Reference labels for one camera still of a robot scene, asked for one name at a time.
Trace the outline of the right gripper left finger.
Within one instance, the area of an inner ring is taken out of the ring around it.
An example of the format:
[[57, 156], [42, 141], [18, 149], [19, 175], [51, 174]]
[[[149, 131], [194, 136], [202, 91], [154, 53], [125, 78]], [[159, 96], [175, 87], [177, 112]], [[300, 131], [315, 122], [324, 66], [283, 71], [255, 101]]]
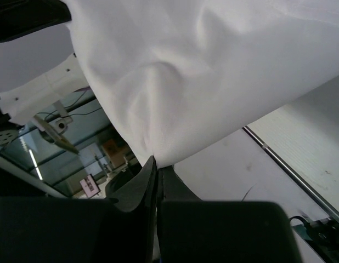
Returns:
[[157, 167], [109, 198], [0, 197], [0, 262], [151, 262]]

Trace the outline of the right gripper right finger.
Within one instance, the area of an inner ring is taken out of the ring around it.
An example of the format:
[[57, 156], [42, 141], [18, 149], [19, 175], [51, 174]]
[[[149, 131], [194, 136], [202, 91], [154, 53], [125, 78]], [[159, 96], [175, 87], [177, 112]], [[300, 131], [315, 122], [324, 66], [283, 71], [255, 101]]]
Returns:
[[158, 175], [162, 262], [302, 262], [289, 220], [276, 203], [203, 201], [173, 167]]

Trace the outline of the white t-shirt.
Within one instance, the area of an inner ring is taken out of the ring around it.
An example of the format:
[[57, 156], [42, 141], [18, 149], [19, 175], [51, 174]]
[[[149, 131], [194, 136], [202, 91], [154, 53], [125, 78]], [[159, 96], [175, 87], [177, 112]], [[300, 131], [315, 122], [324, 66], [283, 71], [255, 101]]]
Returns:
[[100, 105], [176, 164], [339, 75], [339, 1], [67, 1]]

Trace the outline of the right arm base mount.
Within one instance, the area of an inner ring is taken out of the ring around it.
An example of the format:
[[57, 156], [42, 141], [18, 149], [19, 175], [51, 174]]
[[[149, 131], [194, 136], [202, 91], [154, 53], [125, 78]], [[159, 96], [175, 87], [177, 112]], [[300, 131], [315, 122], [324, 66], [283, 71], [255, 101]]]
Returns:
[[302, 216], [289, 218], [292, 228], [324, 262], [339, 262], [339, 223], [332, 218], [308, 221]]

